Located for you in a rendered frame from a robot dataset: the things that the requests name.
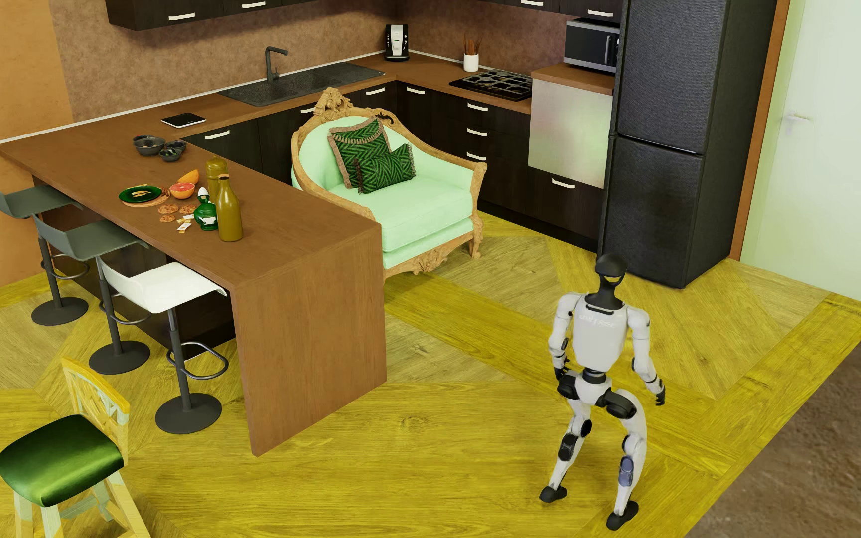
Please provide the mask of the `white robot leg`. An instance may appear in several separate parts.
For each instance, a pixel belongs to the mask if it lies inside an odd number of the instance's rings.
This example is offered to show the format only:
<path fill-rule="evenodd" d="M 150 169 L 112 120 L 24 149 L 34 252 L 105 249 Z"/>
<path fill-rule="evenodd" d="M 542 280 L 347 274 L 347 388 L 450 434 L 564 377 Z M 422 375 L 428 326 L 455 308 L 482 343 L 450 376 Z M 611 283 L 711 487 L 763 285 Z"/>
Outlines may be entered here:
<path fill-rule="evenodd" d="M 567 489 L 561 486 L 561 482 L 576 460 L 583 439 L 592 429 L 590 415 L 593 405 L 580 398 L 578 388 L 581 382 L 581 375 L 574 372 L 565 373 L 559 380 L 558 392 L 568 399 L 573 416 L 558 449 L 557 461 L 549 483 L 540 493 L 540 500 L 547 504 L 562 499 L 568 494 Z"/>
<path fill-rule="evenodd" d="M 625 389 L 607 389 L 596 405 L 615 416 L 628 432 L 622 444 L 625 456 L 620 461 L 614 510 L 606 519 L 606 526 L 616 531 L 639 509 L 638 503 L 630 499 L 630 494 L 639 482 L 645 462 L 647 423 L 642 404 Z"/>

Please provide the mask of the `white right robot leg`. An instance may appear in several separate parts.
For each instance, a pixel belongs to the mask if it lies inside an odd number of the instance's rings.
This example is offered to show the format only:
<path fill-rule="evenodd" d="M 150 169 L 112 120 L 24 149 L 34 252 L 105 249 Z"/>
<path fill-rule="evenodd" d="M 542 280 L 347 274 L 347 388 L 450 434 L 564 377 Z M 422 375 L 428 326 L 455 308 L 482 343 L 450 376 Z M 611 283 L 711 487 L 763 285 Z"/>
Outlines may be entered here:
<path fill-rule="evenodd" d="M 583 439 L 592 429 L 590 415 L 593 405 L 580 398 L 578 388 L 581 382 L 581 375 L 574 372 L 565 373 L 559 380 L 558 392 L 568 399 L 573 416 L 558 449 L 557 461 L 549 483 L 540 493 L 540 500 L 547 504 L 562 499 L 568 494 L 567 489 L 561 486 L 561 482 L 576 460 Z"/>

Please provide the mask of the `black robot head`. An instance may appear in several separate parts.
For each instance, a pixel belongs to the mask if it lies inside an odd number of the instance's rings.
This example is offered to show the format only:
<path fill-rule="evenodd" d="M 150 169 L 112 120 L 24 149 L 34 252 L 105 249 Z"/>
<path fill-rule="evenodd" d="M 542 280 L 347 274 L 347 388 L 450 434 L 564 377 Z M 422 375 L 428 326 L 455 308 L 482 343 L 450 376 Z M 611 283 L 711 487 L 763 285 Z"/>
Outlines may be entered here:
<path fill-rule="evenodd" d="M 594 270 L 600 277 L 597 293 L 612 296 L 616 287 L 623 281 L 628 269 L 627 261 L 614 253 L 599 255 Z"/>

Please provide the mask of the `dark lower kitchen cabinets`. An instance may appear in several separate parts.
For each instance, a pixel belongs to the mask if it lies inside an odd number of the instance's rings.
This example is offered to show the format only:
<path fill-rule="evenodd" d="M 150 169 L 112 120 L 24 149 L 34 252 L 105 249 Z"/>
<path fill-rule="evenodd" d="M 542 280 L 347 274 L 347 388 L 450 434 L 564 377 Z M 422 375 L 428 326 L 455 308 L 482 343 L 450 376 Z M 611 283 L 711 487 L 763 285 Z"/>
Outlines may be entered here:
<path fill-rule="evenodd" d="M 437 149 L 486 163 L 480 200 L 487 213 L 597 251 L 602 189 L 528 165 L 528 114 L 403 81 L 346 95 L 355 106 L 389 110 Z M 185 141 L 291 184 L 292 135 L 312 111 L 312 104 L 288 108 Z"/>

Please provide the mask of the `dark kitchen cabinets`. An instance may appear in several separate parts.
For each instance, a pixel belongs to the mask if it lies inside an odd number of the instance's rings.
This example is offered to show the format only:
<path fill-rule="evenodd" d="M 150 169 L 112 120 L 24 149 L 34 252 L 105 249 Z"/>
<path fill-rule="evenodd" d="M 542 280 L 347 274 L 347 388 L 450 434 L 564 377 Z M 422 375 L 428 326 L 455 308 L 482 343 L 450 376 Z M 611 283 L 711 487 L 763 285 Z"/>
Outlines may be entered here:
<path fill-rule="evenodd" d="M 528 165 L 528 114 L 403 81 L 346 95 L 355 106 L 389 110 L 437 149 L 486 163 L 480 200 L 487 213 L 597 251 L 602 189 Z M 291 184 L 292 135 L 312 111 L 312 104 L 288 108 L 185 141 Z"/>
<path fill-rule="evenodd" d="M 151 30 L 317 0 L 104 0 L 110 24 Z M 619 22 L 625 0 L 480 0 L 498 5 Z"/>

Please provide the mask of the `pale green door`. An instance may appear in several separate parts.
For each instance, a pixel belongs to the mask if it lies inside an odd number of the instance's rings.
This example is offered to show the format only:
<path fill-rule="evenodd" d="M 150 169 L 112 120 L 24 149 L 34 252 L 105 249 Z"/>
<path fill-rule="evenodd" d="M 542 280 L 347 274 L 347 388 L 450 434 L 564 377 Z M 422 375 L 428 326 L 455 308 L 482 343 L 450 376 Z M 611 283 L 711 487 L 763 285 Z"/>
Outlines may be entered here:
<path fill-rule="evenodd" d="M 861 300 L 861 0 L 791 0 L 743 263 Z"/>

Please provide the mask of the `silver microwave oven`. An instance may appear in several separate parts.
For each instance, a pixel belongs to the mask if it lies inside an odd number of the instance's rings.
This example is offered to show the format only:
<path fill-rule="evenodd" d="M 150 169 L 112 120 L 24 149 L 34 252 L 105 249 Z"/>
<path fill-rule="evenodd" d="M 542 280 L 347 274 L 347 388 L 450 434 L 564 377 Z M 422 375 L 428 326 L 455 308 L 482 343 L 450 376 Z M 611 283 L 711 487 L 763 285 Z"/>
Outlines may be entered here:
<path fill-rule="evenodd" d="M 620 33 L 619 26 L 593 19 L 567 21 L 564 63 L 615 73 Z"/>

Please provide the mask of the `black coffee machine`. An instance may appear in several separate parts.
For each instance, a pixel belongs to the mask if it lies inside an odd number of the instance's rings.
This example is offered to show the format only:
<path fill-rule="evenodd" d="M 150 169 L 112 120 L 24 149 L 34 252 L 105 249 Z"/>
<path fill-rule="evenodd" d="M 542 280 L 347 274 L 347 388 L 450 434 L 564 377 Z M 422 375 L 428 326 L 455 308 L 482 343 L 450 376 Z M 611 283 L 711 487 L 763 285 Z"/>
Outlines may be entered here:
<path fill-rule="evenodd" d="M 402 62 L 410 59 L 409 26 L 389 24 L 386 26 L 386 61 Z"/>

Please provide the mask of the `tall olive glass bottle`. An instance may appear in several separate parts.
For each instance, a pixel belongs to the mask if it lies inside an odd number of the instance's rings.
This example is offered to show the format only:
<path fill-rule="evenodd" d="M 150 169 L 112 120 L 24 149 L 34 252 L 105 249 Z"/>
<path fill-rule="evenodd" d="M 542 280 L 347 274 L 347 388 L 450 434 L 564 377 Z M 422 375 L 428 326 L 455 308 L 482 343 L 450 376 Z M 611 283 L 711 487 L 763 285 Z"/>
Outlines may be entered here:
<path fill-rule="evenodd" d="M 220 238 L 229 242 L 242 239 L 240 204 L 231 187 L 228 173 L 223 173 L 218 177 L 218 195 L 214 204 Z"/>

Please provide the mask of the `dark granite sink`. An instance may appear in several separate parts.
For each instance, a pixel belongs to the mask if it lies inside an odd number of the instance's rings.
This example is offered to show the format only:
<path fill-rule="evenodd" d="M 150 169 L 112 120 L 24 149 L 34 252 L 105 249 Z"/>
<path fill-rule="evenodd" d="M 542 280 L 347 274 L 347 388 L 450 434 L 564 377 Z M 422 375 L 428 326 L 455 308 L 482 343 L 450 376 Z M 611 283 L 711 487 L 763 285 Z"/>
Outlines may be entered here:
<path fill-rule="evenodd" d="M 341 62 L 317 67 L 272 80 L 260 80 L 218 92 L 220 95 L 253 106 L 267 106 L 322 92 L 328 87 L 374 79 L 383 71 Z"/>

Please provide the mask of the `green round flask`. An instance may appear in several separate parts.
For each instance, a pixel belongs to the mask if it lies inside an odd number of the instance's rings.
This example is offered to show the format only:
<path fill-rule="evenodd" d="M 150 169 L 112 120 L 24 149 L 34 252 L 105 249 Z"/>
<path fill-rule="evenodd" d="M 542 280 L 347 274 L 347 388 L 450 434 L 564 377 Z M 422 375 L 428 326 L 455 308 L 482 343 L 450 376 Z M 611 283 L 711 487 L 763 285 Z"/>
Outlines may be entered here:
<path fill-rule="evenodd" d="M 197 199 L 199 201 L 199 205 L 193 212 L 195 222 L 203 231 L 217 230 L 217 211 L 215 205 L 210 202 L 208 189 L 198 189 Z"/>

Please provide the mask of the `wide olive glass jar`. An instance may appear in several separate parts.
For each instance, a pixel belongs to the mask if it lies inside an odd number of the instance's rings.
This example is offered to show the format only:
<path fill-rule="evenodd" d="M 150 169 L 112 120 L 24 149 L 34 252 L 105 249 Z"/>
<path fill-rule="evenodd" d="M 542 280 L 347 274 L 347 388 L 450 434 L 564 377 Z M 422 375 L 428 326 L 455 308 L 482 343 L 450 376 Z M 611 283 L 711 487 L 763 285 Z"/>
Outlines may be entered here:
<path fill-rule="evenodd" d="M 207 190 L 210 203 L 217 204 L 221 189 L 219 178 L 221 175 L 227 175 L 228 173 L 228 164 L 223 158 L 212 156 L 206 162 Z"/>

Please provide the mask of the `grey bar stool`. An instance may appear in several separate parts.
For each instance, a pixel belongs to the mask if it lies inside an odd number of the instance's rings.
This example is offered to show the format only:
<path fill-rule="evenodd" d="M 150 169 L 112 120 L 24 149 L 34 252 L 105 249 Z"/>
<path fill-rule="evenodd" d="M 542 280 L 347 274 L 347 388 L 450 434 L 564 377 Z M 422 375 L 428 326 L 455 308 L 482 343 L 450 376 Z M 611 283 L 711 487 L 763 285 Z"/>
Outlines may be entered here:
<path fill-rule="evenodd" d="M 145 249 L 149 249 L 149 245 L 107 219 L 69 231 L 58 230 L 42 222 L 37 216 L 32 219 L 42 238 L 56 246 L 63 254 L 79 262 L 87 263 L 89 259 L 95 259 L 97 262 L 102 290 L 100 309 L 107 318 L 112 343 L 96 350 L 90 357 L 89 366 L 97 373 L 121 374 L 143 365 L 149 359 L 149 347 L 138 341 L 121 341 L 118 324 L 138 324 L 146 321 L 148 316 L 129 322 L 115 315 L 113 296 L 103 275 L 101 256 L 136 243 Z"/>
<path fill-rule="evenodd" d="M 32 215 L 42 214 L 68 205 L 82 210 L 82 206 L 78 201 L 48 185 L 39 185 L 9 194 L 0 191 L 0 211 L 14 218 L 25 219 Z M 84 299 L 78 298 L 63 299 L 58 291 L 57 281 L 59 279 L 74 279 L 85 275 L 89 272 L 89 265 L 88 263 L 82 263 L 84 269 L 77 275 L 56 276 L 54 275 L 54 255 L 51 254 L 46 239 L 39 236 L 38 242 L 42 253 L 41 266 L 48 276 L 53 299 L 39 305 L 31 313 L 31 318 L 36 324 L 42 325 L 59 325 L 73 322 L 85 314 L 88 309 L 88 303 Z"/>

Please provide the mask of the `green velvet seat chair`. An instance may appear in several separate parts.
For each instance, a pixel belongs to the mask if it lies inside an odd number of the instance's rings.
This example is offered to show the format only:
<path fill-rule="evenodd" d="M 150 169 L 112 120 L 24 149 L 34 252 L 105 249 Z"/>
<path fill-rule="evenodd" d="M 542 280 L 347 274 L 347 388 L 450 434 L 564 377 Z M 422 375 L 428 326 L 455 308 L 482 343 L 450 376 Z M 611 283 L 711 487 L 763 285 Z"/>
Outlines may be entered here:
<path fill-rule="evenodd" d="M 119 538 L 150 538 L 120 470 L 127 461 L 129 403 L 99 373 L 61 360 L 74 413 L 14 441 L 0 453 L 0 476 L 14 495 L 16 538 L 33 538 L 40 507 L 45 538 L 63 538 L 62 519 L 90 507 L 125 529 Z"/>

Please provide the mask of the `dark upper kitchen cabinets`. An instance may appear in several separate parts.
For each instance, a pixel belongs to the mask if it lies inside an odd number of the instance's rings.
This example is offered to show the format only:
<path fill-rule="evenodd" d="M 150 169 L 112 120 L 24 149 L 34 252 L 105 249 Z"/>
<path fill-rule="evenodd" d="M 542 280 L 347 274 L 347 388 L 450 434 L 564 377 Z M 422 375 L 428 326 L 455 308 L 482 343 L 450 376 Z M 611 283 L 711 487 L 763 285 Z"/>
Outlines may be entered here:
<path fill-rule="evenodd" d="M 110 24 L 151 30 L 317 0 L 104 0 Z M 625 0 L 480 0 L 498 5 L 619 22 Z"/>

